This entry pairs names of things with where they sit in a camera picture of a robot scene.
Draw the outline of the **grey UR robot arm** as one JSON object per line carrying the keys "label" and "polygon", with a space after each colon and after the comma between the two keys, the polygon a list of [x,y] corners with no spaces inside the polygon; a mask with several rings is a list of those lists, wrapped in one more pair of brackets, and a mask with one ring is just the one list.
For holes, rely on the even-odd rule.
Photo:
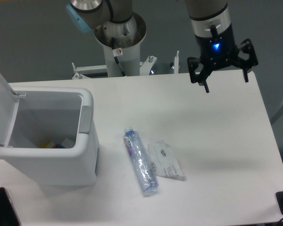
{"label": "grey UR robot arm", "polygon": [[[198,83],[209,92],[209,75],[229,66],[242,69],[248,82],[248,72],[258,65],[258,59],[250,39],[235,44],[227,1],[187,0],[185,5],[200,47],[200,57],[187,58],[191,83]],[[115,51],[136,46],[146,33],[145,22],[133,12],[132,1],[71,0],[66,9],[79,30],[93,30],[98,41],[110,48],[112,60],[106,61],[107,68],[115,66],[116,76],[129,76]]]}

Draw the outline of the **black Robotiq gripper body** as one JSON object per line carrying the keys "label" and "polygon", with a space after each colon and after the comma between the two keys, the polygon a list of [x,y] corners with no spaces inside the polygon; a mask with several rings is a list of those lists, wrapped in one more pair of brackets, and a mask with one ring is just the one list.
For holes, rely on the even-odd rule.
{"label": "black Robotiq gripper body", "polygon": [[203,65],[204,70],[239,67],[239,49],[234,40],[232,26],[229,25],[222,32],[218,32],[217,28],[212,26],[208,34],[208,37],[195,36],[200,47],[200,57],[194,59],[194,62]]}

